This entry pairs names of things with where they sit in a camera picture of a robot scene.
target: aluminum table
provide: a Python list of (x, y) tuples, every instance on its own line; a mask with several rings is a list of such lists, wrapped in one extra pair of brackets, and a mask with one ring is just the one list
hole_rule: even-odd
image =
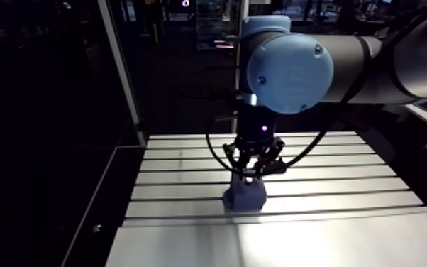
[[(316, 134), (277, 134), (285, 161)], [(427, 207), (354, 132), (264, 177), (260, 212), (225, 211), (230, 175), (203, 135), (151, 136), (106, 265), (427, 266)]]

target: light blue joint cap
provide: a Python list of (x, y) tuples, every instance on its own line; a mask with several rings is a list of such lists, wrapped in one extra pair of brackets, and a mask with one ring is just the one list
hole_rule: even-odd
[(241, 38), (263, 31), (279, 31), (289, 33), (291, 20), (287, 16), (265, 15), (244, 18), (242, 21)]
[(270, 38), (253, 51), (247, 81), (266, 107), (295, 114), (321, 101), (333, 73), (331, 55), (316, 39), (291, 33)]

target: glass panel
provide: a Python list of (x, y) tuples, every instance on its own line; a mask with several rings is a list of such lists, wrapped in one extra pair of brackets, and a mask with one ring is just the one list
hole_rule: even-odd
[(285, 0), (281, 6), (275, 7), (273, 14), (285, 15), (292, 21), (303, 21), (308, 0)]
[(238, 31), (239, 0), (197, 0), (197, 49), (217, 49), (217, 43)]

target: black cable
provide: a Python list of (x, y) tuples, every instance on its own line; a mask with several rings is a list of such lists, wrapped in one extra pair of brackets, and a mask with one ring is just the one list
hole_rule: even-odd
[(186, 93), (185, 87), (187, 84), (187, 81), (198, 74), (201, 74), (203, 72), (208, 72), (208, 71), (212, 71), (212, 70), (235, 70), (238, 69), (238, 66), (214, 66), (214, 67), (205, 67), (203, 69), (200, 70), (196, 70), (192, 73), (189, 73), (187, 76), (185, 76), (182, 81), (180, 82), (180, 86), (179, 86), (179, 93), (182, 97), (184, 97), (185, 99), (190, 99), (190, 100), (217, 100), (217, 99), (221, 99), (221, 93), (219, 91), (213, 91), (213, 92), (209, 92), (209, 95), (204, 95), (204, 96), (195, 96), (195, 95), (191, 95)]
[(350, 88), (345, 93), (344, 97), (338, 103), (339, 107), (337, 108), (337, 110), (335, 112), (333, 112), (333, 116), (332, 116), (333, 119), (326, 124), (324, 129), (318, 133), (318, 135), (313, 139), (313, 141), (300, 154), (298, 154), (295, 158), (290, 160), (285, 165), (279, 166), (278, 168), (274, 168), (274, 169), (268, 170), (267, 172), (263, 172), (260, 174), (258, 174), (258, 173), (253, 174), (253, 173), (244, 173), (243, 171), (235, 170), (232, 167), (228, 166), (226, 163), (224, 163), (223, 160), (221, 160), (219, 158), (219, 156), (215, 153), (215, 151), (212, 147), (212, 144), (210, 142), (210, 129), (211, 129), (211, 126), (214, 122), (226, 120), (226, 119), (231, 119), (231, 118), (212, 119), (208, 122), (205, 136), (206, 136), (206, 140), (207, 140), (207, 146), (209, 147), (209, 150), (210, 150), (212, 156), (226, 170), (229, 170), (232, 173), (234, 173), (236, 175), (243, 176), (243, 177), (259, 177), (259, 176), (267, 176), (267, 175), (271, 175), (271, 174), (275, 174), (275, 173), (282, 173), (287, 168), (291, 167), (293, 164), (297, 163), (302, 158), (304, 158), (304, 156), (306, 156), (311, 150), (313, 150), (313, 148), (321, 141), (321, 139), (326, 135), (326, 132), (329, 130), (329, 128), (331, 127), (331, 125), (335, 121), (334, 118), (342, 111), (342, 108), (344, 107), (344, 105), (347, 104), (348, 101), (351, 100), (355, 96), (355, 93), (353, 93), (353, 92), (358, 92), (364, 86), (364, 83), (367, 80), (367, 76), (369, 74), (369, 71), (372, 69), (373, 65), (376, 64), (376, 62), (378, 62), (379, 60), (381, 60), (383, 55), (386, 55), (387, 53), (392, 51), (392, 49), (395, 47), (395, 45), (398, 42), (400, 42), (405, 36), (407, 36), (407, 34), (409, 34), (413, 29), (415, 29), (415, 27), (417, 27), (418, 25), (423, 23), (426, 19), (427, 19), (427, 11), (424, 15), (422, 15), (420, 18), (413, 21), (404, 30), (402, 30), (401, 32), (396, 34), (387, 43), (384, 44), (384, 48), (381, 49), (381, 51), (377, 54), (377, 56), (374, 59), (370, 60), (369, 66), (363, 67), (361, 73), (355, 78), (355, 80), (351, 84)]

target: metal frame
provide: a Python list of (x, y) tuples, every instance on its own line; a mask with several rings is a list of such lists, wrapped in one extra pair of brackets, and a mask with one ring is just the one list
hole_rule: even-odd
[(113, 14), (110, 10), (107, 0), (98, 0), (99, 10), (101, 12), (101, 17), (103, 18), (104, 28), (108, 35), (109, 44), (111, 50), (113, 51), (114, 61), (118, 69), (119, 78), (121, 79), (121, 84), (124, 91), (124, 97), (128, 104), (129, 113), (134, 123), (134, 129), (138, 136), (139, 144), (141, 147), (145, 147), (145, 138), (143, 132), (139, 130), (138, 124), (140, 122), (137, 105), (135, 103), (135, 97), (131, 90), (131, 81), (126, 72), (126, 62), (124, 61), (123, 53), (121, 51), (118, 36), (115, 31), (115, 25), (113, 24)]

